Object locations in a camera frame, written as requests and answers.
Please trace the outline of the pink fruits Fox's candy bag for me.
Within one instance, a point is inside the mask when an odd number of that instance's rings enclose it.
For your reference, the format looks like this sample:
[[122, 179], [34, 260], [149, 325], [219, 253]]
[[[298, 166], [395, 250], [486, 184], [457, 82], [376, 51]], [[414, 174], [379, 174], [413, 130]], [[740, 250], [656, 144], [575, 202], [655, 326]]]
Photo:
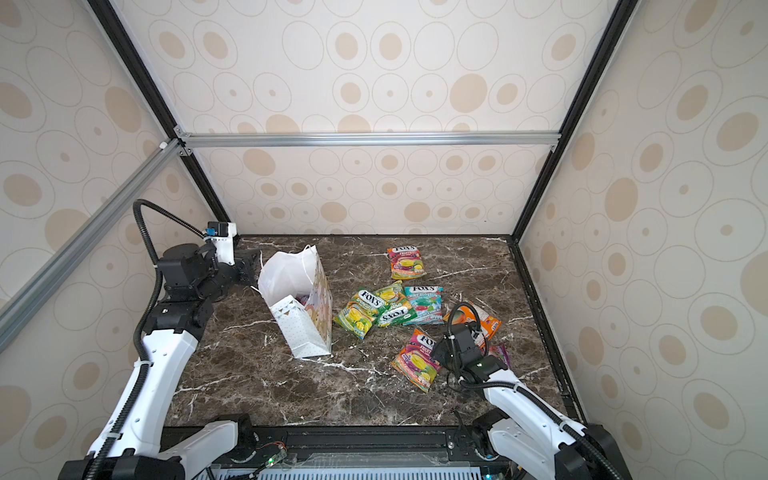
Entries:
[[391, 366], [421, 391], [428, 392], [441, 369], [441, 365], [432, 358], [435, 345], [429, 335], [416, 328], [392, 360]]

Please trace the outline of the black corner frame post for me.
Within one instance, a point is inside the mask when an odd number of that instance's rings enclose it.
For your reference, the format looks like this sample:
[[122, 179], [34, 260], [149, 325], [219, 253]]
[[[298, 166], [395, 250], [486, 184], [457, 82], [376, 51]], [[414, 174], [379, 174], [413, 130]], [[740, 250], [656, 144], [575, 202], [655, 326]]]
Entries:
[[119, 19], [116, 8], [111, 1], [88, 0], [87, 5], [115, 49], [121, 62], [126, 67], [162, 131], [168, 138], [181, 142], [183, 150], [180, 154], [180, 159], [213, 217], [218, 221], [230, 221], [230, 216], [219, 196], [214, 191], [200, 162], [194, 152], [186, 146], [185, 141], [181, 138], [178, 122], [141, 58], [133, 40]]
[[575, 96], [567, 110], [563, 124], [559, 130], [559, 140], [554, 149], [548, 154], [539, 172], [533, 189], [524, 205], [520, 218], [510, 235], [510, 244], [518, 245], [528, 228], [548, 185], [564, 156], [579, 123], [591, 101], [608, 64], [635, 13], [638, 0], [620, 0], [609, 18], [606, 28], [597, 43], [596, 50], [587, 65]]

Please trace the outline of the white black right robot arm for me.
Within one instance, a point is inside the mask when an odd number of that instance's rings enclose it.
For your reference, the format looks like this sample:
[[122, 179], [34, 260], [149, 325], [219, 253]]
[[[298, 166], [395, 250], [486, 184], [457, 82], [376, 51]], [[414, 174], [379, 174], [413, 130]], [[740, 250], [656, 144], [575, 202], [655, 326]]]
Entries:
[[493, 406], [469, 430], [481, 459], [505, 458], [534, 479], [631, 477], [611, 434], [554, 409], [503, 360], [478, 347], [469, 327], [459, 325], [445, 333], [431, 357], [448, 370], [459, 389], [475, 392]]

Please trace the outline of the black corner frame post right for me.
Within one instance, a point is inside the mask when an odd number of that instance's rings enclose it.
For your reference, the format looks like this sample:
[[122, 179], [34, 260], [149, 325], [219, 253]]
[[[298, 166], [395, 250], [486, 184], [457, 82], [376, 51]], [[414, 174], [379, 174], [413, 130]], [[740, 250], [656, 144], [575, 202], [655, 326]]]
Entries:
[[548, 185], [564, 156], [579, 123], [591, 101], [608, 64], [635, 13], [638, 0], [620, 0], [609, 18], [606, 28], [597, 43], [596, 50], [587, 65], [575, 96], [567, 110], [563, 124], [559, 130], [559, 140], [554, 149], [548, 154], [539, 172], [533, 189], [524, 205], [520, 218], [510, 235], [510, 244], [518, 245], [528, 228]]

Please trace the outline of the white paper bag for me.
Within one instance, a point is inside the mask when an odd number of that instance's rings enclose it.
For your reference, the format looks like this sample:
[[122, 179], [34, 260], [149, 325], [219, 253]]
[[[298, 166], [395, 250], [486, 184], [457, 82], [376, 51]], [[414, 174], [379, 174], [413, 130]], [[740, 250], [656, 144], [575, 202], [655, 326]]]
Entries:
[[[332, 293], [318, 250], [275, 253], [261, 269], [257, 290], [296, 358], [326, 356], [332, 349]], [[310, 295], [302, 306], [294, 297]]]

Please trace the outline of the Fox's mint blossom candy bag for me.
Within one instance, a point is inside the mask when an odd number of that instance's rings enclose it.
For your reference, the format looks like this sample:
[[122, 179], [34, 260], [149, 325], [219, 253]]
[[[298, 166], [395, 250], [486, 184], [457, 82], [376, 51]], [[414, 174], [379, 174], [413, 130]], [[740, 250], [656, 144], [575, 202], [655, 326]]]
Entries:
[[416, 317], [405, 325], [430, 325], [443, 322], [443, 288], [439, 286], [407, 286], [404, 293]]

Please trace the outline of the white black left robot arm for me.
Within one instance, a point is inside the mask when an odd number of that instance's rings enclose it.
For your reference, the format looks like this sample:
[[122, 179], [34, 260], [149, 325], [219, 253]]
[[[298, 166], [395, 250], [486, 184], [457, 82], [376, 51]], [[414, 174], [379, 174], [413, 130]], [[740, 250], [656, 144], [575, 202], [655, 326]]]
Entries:
[[213, 306], [256, 279], [260, 253], [222, 258], [211, 242], [181, 244], [155, 259], [156, 286], [136, 327], [133, 372], [109, 421], [62, 479], [193, 479], [239, 442], [240, 420], [217, 420], [175, 446], [162, 448], [165, 417]]

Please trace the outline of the silver aluminium rail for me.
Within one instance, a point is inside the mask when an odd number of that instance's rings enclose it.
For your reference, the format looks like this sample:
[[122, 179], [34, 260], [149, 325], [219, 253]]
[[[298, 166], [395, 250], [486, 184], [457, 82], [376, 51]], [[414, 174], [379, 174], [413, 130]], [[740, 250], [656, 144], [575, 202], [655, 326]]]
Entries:
[[379, 133], [185, 133], [181, 140], [191, 148], [277, 147], [404, 147], [556, 145], [557, 131], [513, 132], [379, 132]]
[[51, 259], [1, 309], [1, 348], [18, 337], [30, 320], [119, 221], [133, 201], [173, 158], [180, 155], [181, 141], [167, 139], [79, 228]]

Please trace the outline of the purple fox's candy bag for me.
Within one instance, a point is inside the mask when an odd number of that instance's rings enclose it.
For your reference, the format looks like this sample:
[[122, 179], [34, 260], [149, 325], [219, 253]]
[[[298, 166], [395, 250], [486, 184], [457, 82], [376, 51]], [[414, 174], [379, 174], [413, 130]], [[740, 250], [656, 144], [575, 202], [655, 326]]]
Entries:
[[309, 303], [310, 295], [297, 295], [294, 297], [294, 299], [299, 302], [302, 306], [306, 306]]
[[494, 344], [489, 347], [489, 353], [498, 358], [507, 369], [511, 368], [511, 362], [506, 350], [506, 347], [502, 344]]

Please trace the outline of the silver aluminium left rail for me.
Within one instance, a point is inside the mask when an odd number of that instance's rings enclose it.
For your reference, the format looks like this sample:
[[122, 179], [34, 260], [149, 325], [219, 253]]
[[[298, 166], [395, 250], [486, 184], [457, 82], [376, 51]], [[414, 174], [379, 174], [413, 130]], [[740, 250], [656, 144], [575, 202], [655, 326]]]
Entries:
[[133, 201], [173, 158], [180, 155], [181, 141], [167, 139], [79, 228], [51, 259], [1, 309], [1, 348], [18, 337], [30, 320], [119, 221]]

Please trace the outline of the yellow green Fox's candy bag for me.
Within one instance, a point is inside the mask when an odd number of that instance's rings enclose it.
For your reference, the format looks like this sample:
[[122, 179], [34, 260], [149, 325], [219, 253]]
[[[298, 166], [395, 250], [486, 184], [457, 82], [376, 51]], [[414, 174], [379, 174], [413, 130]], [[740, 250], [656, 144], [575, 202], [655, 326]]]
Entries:
[[334, 322], [359, 339], [364, 339], [375, 324], [375, 317], [370, 315], [360, 304], [350, 301], [334, 317]]

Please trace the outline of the black corner frame post left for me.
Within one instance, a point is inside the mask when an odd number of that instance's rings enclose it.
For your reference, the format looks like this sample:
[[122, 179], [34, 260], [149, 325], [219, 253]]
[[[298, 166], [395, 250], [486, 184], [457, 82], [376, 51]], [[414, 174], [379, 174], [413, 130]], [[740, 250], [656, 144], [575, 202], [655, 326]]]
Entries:
[[116, 8], [111, 1], [88, 0], [87, 5], [115, 49], [121, 62], [126, 67], [162, 131], [168, 138], [181, 142], [183, 150], [180, 154], [180, 159], [213, 217], [218, 221], [230, 221], [230, 216], [219, 196], [214, 191], [200, 162], [194, 152], [186, 146], [185, 141], [181, 138], [178, 122], [141, 58], [133, 40], [119, 19]]

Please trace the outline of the orange Fox's candy bag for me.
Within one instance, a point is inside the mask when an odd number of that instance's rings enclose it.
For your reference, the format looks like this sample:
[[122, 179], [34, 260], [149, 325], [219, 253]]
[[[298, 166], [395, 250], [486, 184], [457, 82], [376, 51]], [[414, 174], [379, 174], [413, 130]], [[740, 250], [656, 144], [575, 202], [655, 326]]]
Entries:
[[459, 306], [455, 313], [448, 311], [443, 317], [445, 323], [467, 324], [475, 344], [481, 349], [495, 335], [502, 322], [472, 302]]

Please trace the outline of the silver aluminium back rail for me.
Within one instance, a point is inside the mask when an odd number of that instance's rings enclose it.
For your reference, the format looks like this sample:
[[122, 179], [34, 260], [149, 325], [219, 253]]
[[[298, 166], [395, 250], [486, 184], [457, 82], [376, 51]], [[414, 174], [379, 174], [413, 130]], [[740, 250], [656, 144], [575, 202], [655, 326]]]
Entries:
[[379, 132], [379, 133], [185, 133], [181, 140], [191, 148], [277, 147], [404, 147], [556, 145], [557, 131], [513, 132]]

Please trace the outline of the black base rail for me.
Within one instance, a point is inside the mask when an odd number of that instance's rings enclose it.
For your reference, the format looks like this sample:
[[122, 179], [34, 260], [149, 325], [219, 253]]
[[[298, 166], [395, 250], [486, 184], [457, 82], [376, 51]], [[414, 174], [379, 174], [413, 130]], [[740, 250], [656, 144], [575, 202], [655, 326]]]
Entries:
[[229, 417], [238, 442], [191, 470], [217, 479], [628, 479], [599, 425], [556, 426], [538, 444], [494, 410], [470, 425], [255, 426]]

